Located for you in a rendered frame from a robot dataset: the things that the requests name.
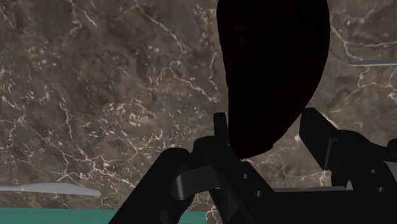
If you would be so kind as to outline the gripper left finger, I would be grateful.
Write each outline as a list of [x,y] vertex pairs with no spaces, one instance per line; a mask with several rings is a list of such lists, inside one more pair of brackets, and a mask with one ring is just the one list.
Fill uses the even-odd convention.
[[273,189],[229,147],[226,115],[213,115],[214,134],[192,151],[164,150],[109,224],[178,224],[194,196],[209,192],[223,224],[265,224],[265,196]]

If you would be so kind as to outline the black oval object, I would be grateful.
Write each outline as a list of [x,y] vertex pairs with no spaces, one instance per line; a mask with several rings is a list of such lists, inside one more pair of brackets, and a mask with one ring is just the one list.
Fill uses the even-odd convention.
[[218,0],[230,147],[272,149],[316,91],[328,58],[327,0]]

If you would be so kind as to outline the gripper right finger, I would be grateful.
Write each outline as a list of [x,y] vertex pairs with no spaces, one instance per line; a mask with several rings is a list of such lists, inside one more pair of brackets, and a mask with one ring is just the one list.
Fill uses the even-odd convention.
[[318,110],[305,108],[299,136],[333,186],[358,192],[397,192],[397,138],[381,146],[359,132],[334,127]]

